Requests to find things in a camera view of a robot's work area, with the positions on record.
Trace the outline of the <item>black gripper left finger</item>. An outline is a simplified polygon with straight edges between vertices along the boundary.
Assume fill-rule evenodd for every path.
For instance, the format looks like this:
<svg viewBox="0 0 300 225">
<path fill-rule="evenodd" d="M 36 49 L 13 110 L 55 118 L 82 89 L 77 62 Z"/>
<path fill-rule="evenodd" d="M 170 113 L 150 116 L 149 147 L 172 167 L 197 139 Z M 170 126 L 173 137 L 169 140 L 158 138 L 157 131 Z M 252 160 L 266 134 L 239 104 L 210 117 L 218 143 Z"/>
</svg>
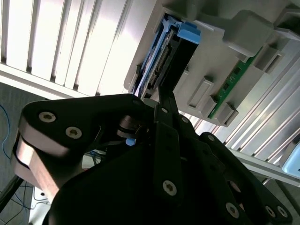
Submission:
<svg viewBox="0 0 300 225">
<path fill-rule="evenodd" d="M 132 94 L 37 101 L 21 113 L 14 146 L 15 173 L 53 203 L 72 178 L 104 166 L 135 147 L 153 152 L 154 191 L 183 201 L 179 133 L 168 94 L 148 106 Z"/>
</svg>

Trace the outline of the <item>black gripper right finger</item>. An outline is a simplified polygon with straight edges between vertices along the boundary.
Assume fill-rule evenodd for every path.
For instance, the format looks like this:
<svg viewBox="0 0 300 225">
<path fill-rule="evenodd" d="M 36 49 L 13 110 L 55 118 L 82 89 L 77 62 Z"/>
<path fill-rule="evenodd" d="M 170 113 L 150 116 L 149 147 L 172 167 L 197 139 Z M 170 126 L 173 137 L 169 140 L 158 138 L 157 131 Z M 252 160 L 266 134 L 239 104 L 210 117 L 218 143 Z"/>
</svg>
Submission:
<svg viewBox="0 0 300 225">
<path fill-rule="evenodd" d="M 185 221 L 197 225 L 290 225 L 288 209 L 211 133 L 196 134 L 168 94 L 183 158 Z"/>
</svg>

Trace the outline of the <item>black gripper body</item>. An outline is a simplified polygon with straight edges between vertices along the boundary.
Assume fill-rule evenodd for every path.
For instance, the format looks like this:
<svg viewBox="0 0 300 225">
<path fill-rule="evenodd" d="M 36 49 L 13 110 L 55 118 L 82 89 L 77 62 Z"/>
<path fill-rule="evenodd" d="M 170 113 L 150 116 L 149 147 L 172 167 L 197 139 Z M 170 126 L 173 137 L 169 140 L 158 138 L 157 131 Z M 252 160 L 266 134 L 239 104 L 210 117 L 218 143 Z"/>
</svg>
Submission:
<svg viewBox="0 0 300 225">
<path fill-rule="evenodd" d="M 226 209 L 230 193 L 216 193 L 209 178 L 217 169 L 208 163 L 208 145 L 186 147 L 181 162 L 183 201 L 168 195 L 162 185 L 154 191 L 153 152 L 135 147 L 104 166 L 69 180 L 48 212 L 50 225 L 233 225 Z"/>
</svg>

